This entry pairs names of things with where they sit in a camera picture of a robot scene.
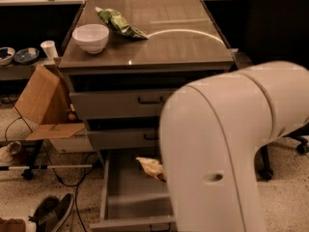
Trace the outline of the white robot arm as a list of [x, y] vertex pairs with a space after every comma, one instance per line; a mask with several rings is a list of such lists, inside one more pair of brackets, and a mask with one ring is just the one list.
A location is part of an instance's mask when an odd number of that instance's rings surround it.
[[159, 142], [178, 232], [267, 232], [254, 158], [309, 120], [309, 71], [270, 62], [184, 85]]

